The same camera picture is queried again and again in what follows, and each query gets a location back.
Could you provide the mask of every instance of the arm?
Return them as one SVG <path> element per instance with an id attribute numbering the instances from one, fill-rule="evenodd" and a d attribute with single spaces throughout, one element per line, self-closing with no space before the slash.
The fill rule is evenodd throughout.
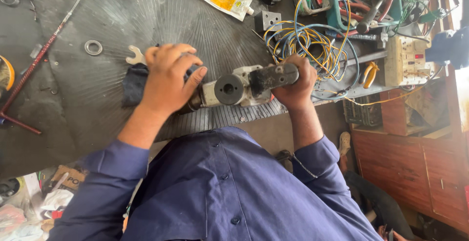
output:
<path id="1" fill-rule="evenodd" d="M 293 174 L 316 194 L 349 196 L 349 188 L 337 166 L 339 152 L 324 136 L 311 102 L 317 72 L 307 58 L 298 55 L 290 56 L 285 63 L 295 64 L 300 72 L 295 84 L 273 90 L 275 97 L 287 107 L 292 121 L 296 157 L 292 159 Z"/>
<path id="2" fill-rule="evenodd" d="M 186 44 L 151 47 L 145 53 L 149 75 L 144 97 L 106 149 L 90 154 L 85 181 L 56 220 L 49 240 L 119 240 L 122 215 L 138 181 L 145 176 L 148 149 L 166 119 L 189 100 L 207 72 L 201 67 L 184 83 L 192 64 L 202 61 Z"/>

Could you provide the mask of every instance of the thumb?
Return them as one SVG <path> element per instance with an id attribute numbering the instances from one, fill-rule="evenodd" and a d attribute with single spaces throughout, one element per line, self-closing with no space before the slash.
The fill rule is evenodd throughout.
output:
<path id="1" fill-rule="evenodd" d="M 194 71 L 189 79 L 187 79 L 186 84 L 182 88 L 184 96 L 189 99 L 194 93 L 194 90 L 197 88 L 197 85 L 202 81 L 203 76 L 207 73 L 207 67 L 200 67 Z"/>

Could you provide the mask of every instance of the metal block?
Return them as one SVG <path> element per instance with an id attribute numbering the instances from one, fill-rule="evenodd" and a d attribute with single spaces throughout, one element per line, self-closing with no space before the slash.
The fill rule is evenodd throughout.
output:
<path id="1" fill-rule="evenodd" d="M 280 13 L 274 13 L 269 11 L 261 11 L 254 17 L 254 26 L 257 33 L 266 31 L 271 25 L 282 21 L 282 15 Z M 282 28 L 282 25 L 273 27 L 270 31 L 278 31 Z"/>

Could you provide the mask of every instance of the spanner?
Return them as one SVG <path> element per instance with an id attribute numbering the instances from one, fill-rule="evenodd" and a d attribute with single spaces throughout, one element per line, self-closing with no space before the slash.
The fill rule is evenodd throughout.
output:
<path id="1" fill-rule="evenodd" d="M 140 52 L 140 49 L 137 48 L 136 46 L 132 46 L 132 45 L 128 46 L 128 48 L 129 48 L 130 51 L 135 53 L 135 58 L 126 57 L 125 61 L 128 64 L 132 64 L 132 65 L 135 65 L 137 63 L 142 63 L 142 64 L 145 64 L 145 66 L 146 66 L 145 56 L 142 54 L 142 52 Z"/>

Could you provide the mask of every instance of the red rod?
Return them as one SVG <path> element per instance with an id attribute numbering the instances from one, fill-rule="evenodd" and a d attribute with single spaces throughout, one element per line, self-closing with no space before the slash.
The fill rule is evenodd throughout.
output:
<path id="1" fill-rule="evenodd" d="M 20 92 L 21 88 L 23 88 L 24 83 L 26 83 L 26 81 L 28 80 L 28 78 L 31 75 L 32 71 L 36 68 L 36 65 L 39 63 L 39 61 L 41 61 L 41 59 L 44 56 L 45 52 L 49 49 L 51 44 L 54 42 L 55 38 L 57 37 L 57 34 L 60 32 L 60 30 L 62 30 L 63 25 L 65 25 L 65 23 L 67 22 L 69 17 L 72 15 L 73 10 L 75 10 L 75 8 L 76 8 L 76 6 L 78 5 L 79 2 L 80 2 L 80 0 L 76 0 L 76 2 L 73 5 L 72 9 L 67 13 L 67 16 L 65 16 L 65 18 L 62 20 L 62 22 L 59 25 L 59 27 L 57 28 L 57 30 L 54 32 L 54 34 L 52 34 L 52 36 L 50 37 L 48 42 L 44 45 L 44 47 L 42 47 L 41 51 L 38 53 L 38 55 L 36 56 L 36 58 L 34 59 L 32 64 L 29 66 L 29 68 L 23 74 L 23 76 L 21 77 L 20 82 L 13 89 L 13 91 L 10 94 L 10 97 L 8 98 L 7 102 L 3 105 L 2 109 L 0 110 L 0 118 L 5 118 L 6 120 L 9 120 L 9 121 L 11 121 L 15 124 L 18 124 L 19 126 L 21 126 L 23 128 L 26 128 L 26 129 L 28 129 L 28 130 L 30 130 L 30 131 L 38 134 L 38 135 L 41 134 L 41 131 L 39 131 L 39 130 L 37 130 L 37 129 L 35 129 L 35 128 L 27 125 L 27 124 L 24 124 L 24 123 L 16 120 L 15 118 L 11 118 L 11 117 L 7 116 L 6 112 L 7 112 L 8 108 L 10 107 L 10 105 L 15 100 L 18 93 Z"/>

